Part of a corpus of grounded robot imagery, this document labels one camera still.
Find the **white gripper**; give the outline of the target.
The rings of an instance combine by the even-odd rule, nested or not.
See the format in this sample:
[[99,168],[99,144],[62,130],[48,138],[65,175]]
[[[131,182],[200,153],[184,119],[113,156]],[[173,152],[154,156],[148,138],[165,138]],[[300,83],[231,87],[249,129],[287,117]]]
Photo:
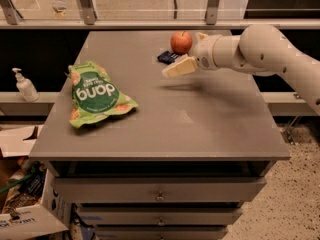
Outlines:
[[214,61],[214,46],[221,35],[208,35],[197,32],[195,34],[197,43],[193,48],[193,57],[184,57],[177,62],[170,64],[162,70],[165,78],[173,78],[190,74],[196,71],[197,65],[203,70],[217,70],[218,66]]

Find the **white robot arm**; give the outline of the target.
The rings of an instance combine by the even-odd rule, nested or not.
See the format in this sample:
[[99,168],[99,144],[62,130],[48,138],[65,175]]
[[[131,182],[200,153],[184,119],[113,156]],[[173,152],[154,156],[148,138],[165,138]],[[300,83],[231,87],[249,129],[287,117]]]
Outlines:
[[320,114],[320,61],[297,49],[276,27],[251,25],[230,36],[198,32],[196,38],[192,54],[163,69],[164,77],[221,68],[259,76],[276,74]]

